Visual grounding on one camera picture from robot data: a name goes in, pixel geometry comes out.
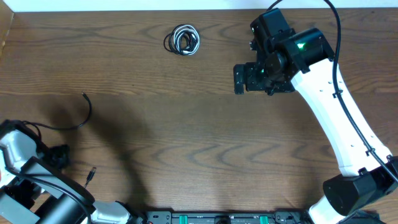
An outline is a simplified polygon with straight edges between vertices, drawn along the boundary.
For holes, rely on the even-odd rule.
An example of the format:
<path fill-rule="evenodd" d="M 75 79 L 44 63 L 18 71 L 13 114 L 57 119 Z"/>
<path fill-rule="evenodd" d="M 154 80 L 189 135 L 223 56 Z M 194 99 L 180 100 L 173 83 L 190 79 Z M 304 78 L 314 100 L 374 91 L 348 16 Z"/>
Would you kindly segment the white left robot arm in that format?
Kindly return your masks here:
<path fill-rule="evenodd" d="M 67 144 L 47 147 L 22 121 L 1 123 L 1 216 L 11 223 L 142 223 L 127 205 L 100 202 L 62 170 Z"/>

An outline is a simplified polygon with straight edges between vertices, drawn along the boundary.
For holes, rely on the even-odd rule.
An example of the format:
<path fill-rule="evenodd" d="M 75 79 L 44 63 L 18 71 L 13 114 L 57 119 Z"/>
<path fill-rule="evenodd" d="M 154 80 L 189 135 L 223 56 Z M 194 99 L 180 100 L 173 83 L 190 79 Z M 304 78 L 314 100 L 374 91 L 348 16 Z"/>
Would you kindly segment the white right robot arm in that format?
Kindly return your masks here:
<path fill-rule="evenodd" d="M 397 157 L 377 138 L 348 91 L 338 53 L 316 28 L 296 32 L 270 9 L 250 25 L 256 61 L 233 69 L 234 92 L 299 93 L 326 134 L 340 173 L 323 183 L 323 197 L 305 223 L 379 223 L 364 207 L 397 188 Z"/>

